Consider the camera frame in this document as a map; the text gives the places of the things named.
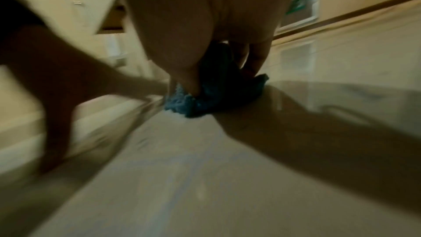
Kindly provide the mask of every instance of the blue cloth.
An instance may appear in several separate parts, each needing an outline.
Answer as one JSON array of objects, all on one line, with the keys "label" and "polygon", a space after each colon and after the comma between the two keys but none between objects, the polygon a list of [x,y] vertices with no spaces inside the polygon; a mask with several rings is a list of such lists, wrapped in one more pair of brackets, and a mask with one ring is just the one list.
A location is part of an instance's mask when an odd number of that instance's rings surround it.
[{"label": "blue cloth", "polygon": [[199,117],[215,111],[238,107],[258,98],[269,77],[266,74],[246,81],[232,59],[231,48],[225,43],[212,43],[199,65],[202,93],[198,98],[188,95],[180,84],[165,102],[165,110]]}]

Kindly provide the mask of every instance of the blue towel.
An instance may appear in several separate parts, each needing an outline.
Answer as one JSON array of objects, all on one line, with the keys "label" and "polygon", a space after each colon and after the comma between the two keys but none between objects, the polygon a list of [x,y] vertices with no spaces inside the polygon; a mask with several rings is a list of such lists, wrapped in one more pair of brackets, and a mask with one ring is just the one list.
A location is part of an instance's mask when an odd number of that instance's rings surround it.
[{"label": "blue towel", "polygon": [[201,95],[194,98],[178,84],[175,94],[166,99],[165,110],[193,118],[238,107],[258,98],[269,80],[262,74],[246,81],[225,43],[211,43],[200,61],[199,75]]}]

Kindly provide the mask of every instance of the drawer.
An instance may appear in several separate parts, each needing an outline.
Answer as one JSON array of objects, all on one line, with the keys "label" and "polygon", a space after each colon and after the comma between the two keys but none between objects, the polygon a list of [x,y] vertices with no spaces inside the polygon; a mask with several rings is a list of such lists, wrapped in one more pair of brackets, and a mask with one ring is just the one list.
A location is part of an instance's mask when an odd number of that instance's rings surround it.
[{"label": "drawer", "polygon": [[81,0],[77,9],[92,34],[123,32],[125,10],[119,0]]}]

